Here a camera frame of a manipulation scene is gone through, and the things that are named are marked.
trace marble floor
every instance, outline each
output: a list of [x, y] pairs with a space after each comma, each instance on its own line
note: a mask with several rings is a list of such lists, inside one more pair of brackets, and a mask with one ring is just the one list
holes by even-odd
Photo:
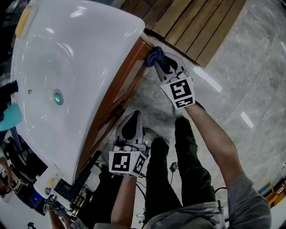
[[[152, 38], [165, 52], [180, 56]], [[194, 80], [196, 100], [236, 144], [242, 167], [257, 189], [281, 177], [286, 161], [286, 10], [274, 0], [247, 0], [230, 33], [209, 65], [202, 69], [183, 58]], [[125, 115], [140, 110], [145, 127], [170, 140], [168, 165], [177, 161], [172, 104], [159, 89], [154, 68], [129, 103]], [[198, 157], [209, 170], [214, 188], [224, 182], [218, 166], [192, 125]], [[111, 149], [114, 133], [103, 147]], [[145, 186], [145, 180], [139, 179]], [[172, 187], [181, 199], [181, 178], [173, 174]], [[227, 193], [217, 195], [226, 205]], [[142, 214], [144, 199], [137, 190], [135, 215]], [[134, 227], [141, 228], [137, 216]]]

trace sink drain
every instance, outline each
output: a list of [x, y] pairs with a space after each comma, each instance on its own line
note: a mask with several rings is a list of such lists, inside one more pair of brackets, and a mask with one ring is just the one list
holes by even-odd
[[63, 104], [63, 94], [59, 89], [54, 90], [54, 101], [58, 105]]

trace sink basin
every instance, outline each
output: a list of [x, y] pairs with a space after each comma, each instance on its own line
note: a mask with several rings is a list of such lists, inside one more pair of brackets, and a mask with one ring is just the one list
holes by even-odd
[[18, 133], [48, 166], [74, 182], [96, 111], [144, 30], [124, 11], [86, 0], [31, 0], [11, 68], [22, 112]]

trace gray shirt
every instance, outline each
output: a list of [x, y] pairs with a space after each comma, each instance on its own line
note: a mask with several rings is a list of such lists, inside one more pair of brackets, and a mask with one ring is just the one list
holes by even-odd
[[[253, 183], [244, 175], [237, 177], [227, 190], [229, 228], [267, 229], [271, 227], [271, 214], [268, 202], [254, 189]], [[77, 219], [76, 228], [87, 229]], [[224, 229], [223, 215], [216, 202], [195, 204], [165, 212], [151, 218], [148, 229]], [[119, 229], [116, 225], [95, 224], [94, 229]]]

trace hand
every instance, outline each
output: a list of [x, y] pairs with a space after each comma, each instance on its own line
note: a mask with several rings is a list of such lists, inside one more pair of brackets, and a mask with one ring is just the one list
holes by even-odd
[[23, 184], [23, 185], [28, 186], [28, 183], [27, 183], [26, 181], [24, 181], [23, 179], [19, 179], [18, 182], [19, 182], [20, 184]]
[[57, 201], [57, 196], [55, 196], [55, 198], [52, 199], [53, 196], [54, 196], [54, 195], [51, 194], [51, 195], [49, 196], [49, 198], [45, 200], [46, 208], [47, 208], [48, 210], [54, 210], [54, 209], [55, 209], [55, 208], [54, 208], [54, 203]]

